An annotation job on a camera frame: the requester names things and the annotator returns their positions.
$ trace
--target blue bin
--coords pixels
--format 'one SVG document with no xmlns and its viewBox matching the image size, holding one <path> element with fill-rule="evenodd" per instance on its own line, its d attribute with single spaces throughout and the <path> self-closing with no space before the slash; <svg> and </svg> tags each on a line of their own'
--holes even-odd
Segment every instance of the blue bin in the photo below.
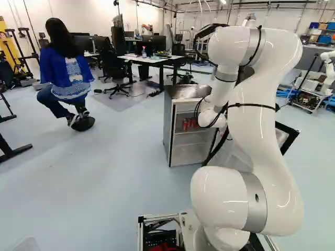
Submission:
<svg viewBox="0 0 335 251">
<path fill-rule="evenodd" d="M 331 36 L 329 35 L 320 35 L 318 39 L 318 43 L 326 43 L 330 44 L 331 42 Z"/>
<path fill-rule="evenodd" d="M 329 22 L 327 26 L 328 30 L 335 30 L 335 22 Z"/>
<path fill-rule="evenodd" d="M 319 23 L 318 22 L 311 22 L 309 25 L 310 29 L 317 29 L 319 28 Z"/>
</svg>

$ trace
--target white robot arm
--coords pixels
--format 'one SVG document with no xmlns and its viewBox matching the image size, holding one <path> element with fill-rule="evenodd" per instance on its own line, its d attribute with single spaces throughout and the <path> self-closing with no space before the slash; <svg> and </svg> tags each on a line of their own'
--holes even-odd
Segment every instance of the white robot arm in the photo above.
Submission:
<svg viewBox="0 0 335 251">
<path fill-rule="evenodd" d="M 303 201 L 280 152 L 275 134 L 275 95 L 282 78 L 298 63 L 302 44 L 292 32 L 249 27 L 219 27 L 208 44 L 218 64 L 209 107 L 199 115 L 206 126 L 228 102 L 231 137 L 252 159 L 253 171 L 205 166 L 191 182 L 192 205 L 204 233 L 216 250 L 239 250 L 249 232 L 283 236 L 303 221 Z M 235 87 L 239 66 L 254 75 Z"/>
<path fill-rule="evenodd" d="M 330 58 L 335 58 L 335 51 L 321 53 L 320 57 L 326 66 L 327 78 L 324 83 L 331 85 L 335 81 L 335 71 L 333 62 Z"/>
</svg>

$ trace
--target red can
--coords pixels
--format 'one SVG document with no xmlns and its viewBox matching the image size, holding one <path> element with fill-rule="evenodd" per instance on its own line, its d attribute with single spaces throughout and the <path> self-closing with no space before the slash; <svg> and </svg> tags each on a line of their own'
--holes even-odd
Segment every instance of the red can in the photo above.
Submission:
<svg viewBox="0 0 335 251">
<path fill-rule="evenodd" d="M 199 127 L 198 119 L 197 118 L 193 118 L 192 119 L 192 127 L 193 128 L 198 128 Z"/>
<path fill-rule="evenodd" d="M 189 125 L 189 121 L 188 119 L 184 119 L 183 120 L 183 130 L 187 131 L 188 130 L 188 125 Z"/>
</svg>

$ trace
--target jeans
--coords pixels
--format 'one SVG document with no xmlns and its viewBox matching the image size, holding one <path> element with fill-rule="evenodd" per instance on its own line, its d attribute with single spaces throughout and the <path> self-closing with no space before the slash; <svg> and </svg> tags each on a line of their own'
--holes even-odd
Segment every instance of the jeans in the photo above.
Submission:
<svg viewBox="0 0 335 251">
<path fill-rule="evenodd" d="M 70 114 L 70 112 L 65 109 L 59 101 L 62 101 L 69 105 L 79 105 L 85 107 L 85 97 L 87 94 L 74 98 L 74 99 L 60 99 L 51 93 L 52 85 L 46 86 L 44 89 L 40 90 L 37 94 L 37 100 L 48 107 L 56 118 L 64 118 Z"/>
</svg>

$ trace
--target desk leg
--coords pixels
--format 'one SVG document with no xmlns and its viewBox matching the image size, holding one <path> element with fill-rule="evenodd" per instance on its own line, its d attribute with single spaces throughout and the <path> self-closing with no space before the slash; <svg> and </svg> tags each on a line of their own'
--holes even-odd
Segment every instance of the desk leg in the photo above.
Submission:
<svg viewBox="0 0 335 251">
<path fill-rule="evenodd" d="M 131 69 L 131 61 L 129 61 L 128 66 L 127 66 L 127 72 L 128 72 L 128 79 L 129 79 L 129 83 L 125 84 L 125 85 L 129 85 L 129 84 L 133 84 L 136 83 L 136 80 L 132 79 L 132 69 Z"/>
<path fill-rule="evenodd" d="M 148 96 L 154 97 L 164 91 L 164 65 L 159 66 L 159 89 L 156 89 Z"/>
<path fill-rule="evenodd" d="M 164 68 L 163 65 L 159 67 L 159 89 L 164 91 Z"/>
<path fill-rule="evenodd" d="M 177 64 L 173 63 L 173 79 L 172 79 L 172 85 L 176 85 L 177 83 Z"/>
</svg>

